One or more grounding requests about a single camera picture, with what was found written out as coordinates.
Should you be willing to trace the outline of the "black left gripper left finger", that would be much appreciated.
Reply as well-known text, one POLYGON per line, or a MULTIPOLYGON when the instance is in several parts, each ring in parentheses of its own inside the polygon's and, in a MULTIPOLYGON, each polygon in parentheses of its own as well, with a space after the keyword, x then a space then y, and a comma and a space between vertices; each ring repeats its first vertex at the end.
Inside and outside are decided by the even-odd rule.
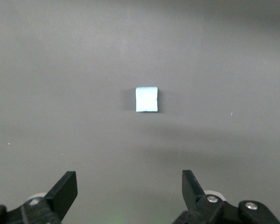
POLYGON ((60 224, 77 197, 77 175, 67 171, 45 194, 7 211, 0 205, 0 224, 60 224))

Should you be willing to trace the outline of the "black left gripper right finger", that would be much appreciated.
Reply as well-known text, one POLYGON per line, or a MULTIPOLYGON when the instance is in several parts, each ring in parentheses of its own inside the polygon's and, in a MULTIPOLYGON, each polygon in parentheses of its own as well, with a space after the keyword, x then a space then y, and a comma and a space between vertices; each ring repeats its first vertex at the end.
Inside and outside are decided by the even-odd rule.
POLYGON ((191 170, 182 172, 182 196, 187 210, 174 224, 279 224, 262 203, 243 200, 235 207, 213 193, 205 193, 191 170))

